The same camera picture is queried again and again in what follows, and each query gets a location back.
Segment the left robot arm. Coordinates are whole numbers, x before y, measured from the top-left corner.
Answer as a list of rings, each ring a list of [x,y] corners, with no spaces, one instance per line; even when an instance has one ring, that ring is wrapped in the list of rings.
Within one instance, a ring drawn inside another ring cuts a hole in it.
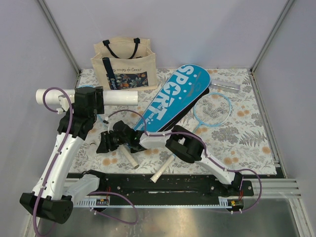
[[[66,114],[59,122],[54,149],[41,178],[30,193],[21,195],[20,203],[34,218],[64,224],[74,204],[91,192],[102,195],[107,190],[106,181],[100,179],[97,172],[84,175],[67,188],[64,186],[75,155],[93,128],[97,115],[104,113],[103,87],[39,89],[36,100],[47,109],[59,105],[53,112]]]

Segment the white shuttlecock tube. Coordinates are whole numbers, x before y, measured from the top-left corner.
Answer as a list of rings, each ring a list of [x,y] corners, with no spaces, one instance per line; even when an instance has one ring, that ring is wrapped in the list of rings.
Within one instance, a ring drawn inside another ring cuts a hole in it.
[[[36,91],[36,102],[43,105],[43,94],[46,89],[38,89]],[[65,92],[70,98],[71,103],[75,101],[75,90],[66,89]],[[46,94],[45,101],[47,105],[60,104],[59,97],[63,93],[59,90],[53,89]],[[137,106],[138,105],[138,91],[137,90],[104,90],[103,99],[105,106]]]

